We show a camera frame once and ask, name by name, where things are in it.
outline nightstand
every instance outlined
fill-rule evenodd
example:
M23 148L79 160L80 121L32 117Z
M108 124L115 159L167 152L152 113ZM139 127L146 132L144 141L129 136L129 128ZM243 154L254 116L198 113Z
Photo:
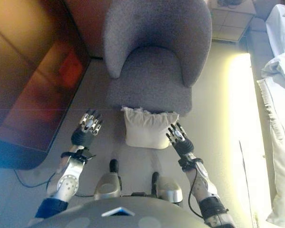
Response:
M239 42L256 14L252 0L243 0L240 5L222 7L211 0L212 38Z

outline gray armchair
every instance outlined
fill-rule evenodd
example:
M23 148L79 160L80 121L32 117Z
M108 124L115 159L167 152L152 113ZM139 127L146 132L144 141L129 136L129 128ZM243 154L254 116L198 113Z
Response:
M104 29L111 107L180 115L192 109L191 87L211 44L203 0L113 0Z

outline white pillow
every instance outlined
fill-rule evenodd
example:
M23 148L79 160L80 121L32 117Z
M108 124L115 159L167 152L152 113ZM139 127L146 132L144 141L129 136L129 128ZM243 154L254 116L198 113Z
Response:
M266 73L276 74L281 73L285 79L285 52L271 59L262 69L262 76Z
M169 146L168 127L176 124L177 113L151 114L140 109L123 107L126 126L125 142L129 146L164 149Z
M278 140L271 127L276 196L267 221L285 228L285 142Z

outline brown wall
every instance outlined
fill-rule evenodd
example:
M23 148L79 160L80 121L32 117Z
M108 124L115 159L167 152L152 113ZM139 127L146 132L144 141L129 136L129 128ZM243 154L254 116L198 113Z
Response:
M90 56L103 57L102 31L112 0L65 0Z

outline armchair seat cushion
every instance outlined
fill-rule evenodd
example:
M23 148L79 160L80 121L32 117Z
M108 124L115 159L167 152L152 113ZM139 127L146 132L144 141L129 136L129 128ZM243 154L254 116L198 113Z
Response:
M192 108L191 93L183 83L180 62L173 52L140 47L128 56L120 77L112 79L107 102L114 109L142 107L150 112L185 115Z

